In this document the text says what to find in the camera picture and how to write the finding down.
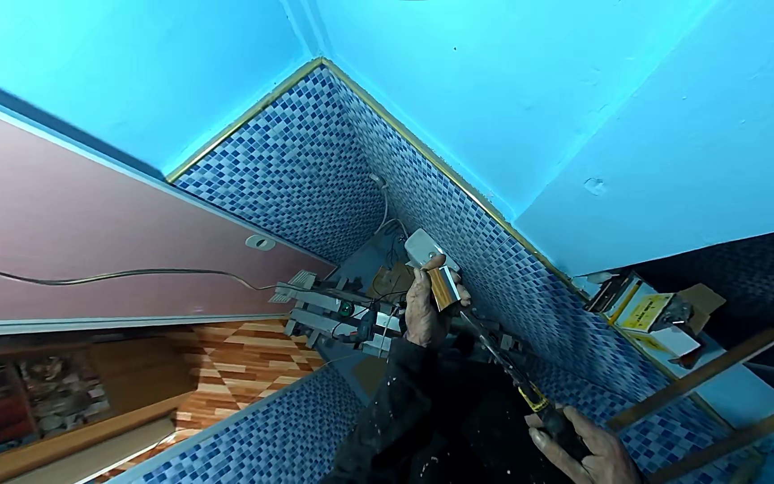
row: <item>box label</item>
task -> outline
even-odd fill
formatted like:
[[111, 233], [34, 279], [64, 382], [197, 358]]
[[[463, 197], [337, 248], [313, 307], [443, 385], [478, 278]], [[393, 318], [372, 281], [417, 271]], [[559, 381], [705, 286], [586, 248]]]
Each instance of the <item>box label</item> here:
[[659, 316], [661, 310], [671, 301], [673, 294], [648, 294], [639, 301], [629, 318], [621, 324], [622, 327], [647, 333], [653, 321]]

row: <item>pink wall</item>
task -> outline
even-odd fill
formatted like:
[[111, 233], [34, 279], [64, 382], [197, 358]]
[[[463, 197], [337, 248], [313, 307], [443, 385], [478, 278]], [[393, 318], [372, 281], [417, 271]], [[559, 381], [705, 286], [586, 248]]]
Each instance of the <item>pink wall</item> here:
[[[76, 278], [123, 269], [192, 267], [253, 285], [333, 266], [0, 120], [0, 270]], [[213, 275], [143, 276], [48, 288], [0, 279], [0, 320], [283, 313]]]

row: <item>screwdriver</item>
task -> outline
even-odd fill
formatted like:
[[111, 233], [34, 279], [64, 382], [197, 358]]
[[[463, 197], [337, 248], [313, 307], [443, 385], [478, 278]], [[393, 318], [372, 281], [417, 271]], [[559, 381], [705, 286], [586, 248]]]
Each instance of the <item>screwdriver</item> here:
[[525, 402], [527, 402], [531, 410], [543, 421], [544, 430], [551, 435], [554, 441], [578, 462], [581, 462], [584, 457], [591, 456], [590, 450], [584, 445], [578, 434], [575, 433], [575, 426], [572, 422], [559, 412], [551, 401], [545, 398], [545, 395], [539, 391], [537, 386], [533, 384], [524, 372], [519, 370], [515, 363], [509, 359], [509, 356], [495, 346], [495, 342], [492, 341], [482, 324], [473, 316], [469, 316], [464, 310], [460, 311], [459, 315], [465, 323], [474, 328], [482, 345], [489, 350], [494, 360], [504, 368], [507, 375], [515, 382], [519, 393], [525, 398]]

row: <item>dark sleeve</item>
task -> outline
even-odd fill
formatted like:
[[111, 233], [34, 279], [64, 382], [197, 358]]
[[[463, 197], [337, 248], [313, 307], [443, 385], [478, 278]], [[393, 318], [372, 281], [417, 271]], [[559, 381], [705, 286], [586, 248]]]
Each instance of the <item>dark sleeve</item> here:
[[403, 338], [391, 341], [384, 380], [340, 446], [322, 484], [404, 481], [411, 458], [431, 433], [429, 412], [437, 355]]

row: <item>paint stain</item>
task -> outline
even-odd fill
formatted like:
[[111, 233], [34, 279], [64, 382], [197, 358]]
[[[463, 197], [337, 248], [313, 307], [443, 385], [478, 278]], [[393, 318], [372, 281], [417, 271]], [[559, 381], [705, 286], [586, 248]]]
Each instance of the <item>paint stain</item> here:
[[599, 196], [608, 191], [608, 187], [605, 185], [605, 181], [601, 178], [588, 178], [584, 182], [584, 190], [589, 191], [594, 196]]

